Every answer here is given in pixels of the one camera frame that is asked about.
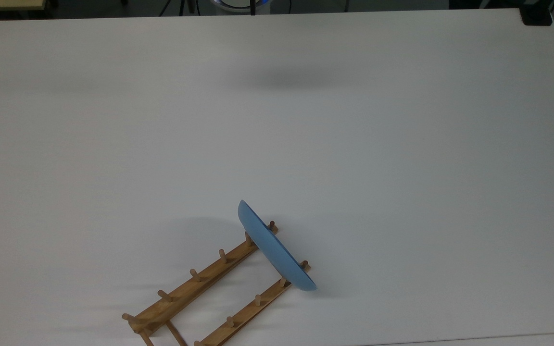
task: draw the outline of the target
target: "blue plate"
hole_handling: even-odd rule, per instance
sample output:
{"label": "blue plate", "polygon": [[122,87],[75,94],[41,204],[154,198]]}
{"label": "blue plate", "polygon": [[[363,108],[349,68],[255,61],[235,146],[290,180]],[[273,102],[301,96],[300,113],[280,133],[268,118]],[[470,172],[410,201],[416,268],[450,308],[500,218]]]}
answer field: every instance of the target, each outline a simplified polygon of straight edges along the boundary
{"label": "blue plate", "polygon": [[240,201],[238,214],[240,223],[253,242],[286,280],[303,291],[317,289],[314,281],[245,201]]}

